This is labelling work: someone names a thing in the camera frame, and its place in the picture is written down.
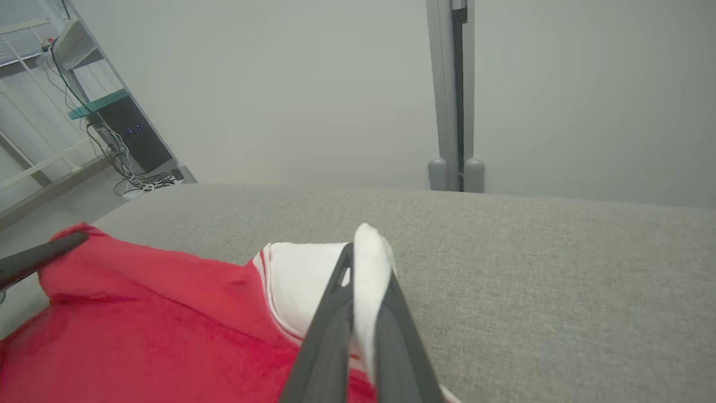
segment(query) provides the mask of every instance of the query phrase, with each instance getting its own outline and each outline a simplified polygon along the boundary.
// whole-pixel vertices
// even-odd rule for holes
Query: gray floor
[[[173,161],[155,172],[167,172]],[[112,178],[118,175],[108,168]],[[93,223],[118,208],[127,200],[112,191],[117,182],[100,172],[45,204],[20,221],[0,232],[0,258],[43,244],[58,231],[80,222]],[[32,275],[7,291],[0,305],[0,338],[47,306],[47,297],[39,287],[37,275]]]

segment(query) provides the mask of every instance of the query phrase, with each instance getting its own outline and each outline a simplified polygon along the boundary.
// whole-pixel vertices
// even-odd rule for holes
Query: red cloth
[[[298,347],[256,268],[89,239],[40,270],[50,306],[2,343],[0,402],[275,402]],[[363,377],[350,402],[374,402]]]

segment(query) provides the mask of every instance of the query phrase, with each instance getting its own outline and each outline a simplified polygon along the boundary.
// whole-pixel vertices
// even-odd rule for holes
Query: baseboard
[[[46,187],[34,192],[14,206],[0,212],[0,232],[20,221],[26,215],[51,200],[67,193],[73,187],[105,170],[109,165],[95,158],[79,168],[79,171],[63,176]]]

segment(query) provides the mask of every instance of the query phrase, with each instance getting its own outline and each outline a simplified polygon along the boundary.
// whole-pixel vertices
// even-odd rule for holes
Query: gray fabric surface
[[[716,401],[716,210],[390,190],[186,185],[97,222],[245,263],[267,242],[393,245],[441,381],[464,402]]]

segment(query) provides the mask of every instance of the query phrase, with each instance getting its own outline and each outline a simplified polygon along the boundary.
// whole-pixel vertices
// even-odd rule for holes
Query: white cloth
[[[333,269],[345,246],[334,244],[268,244],[253,259],[261,274],[264,295],[276,326],[288,340],[300,345],[321,302]],[[361,224],[353,239],[353,332],[351,367],[375,380],[375,323],[395,272],[392,248],[378,231]],[[445,387],[449,402],[459,402]]]

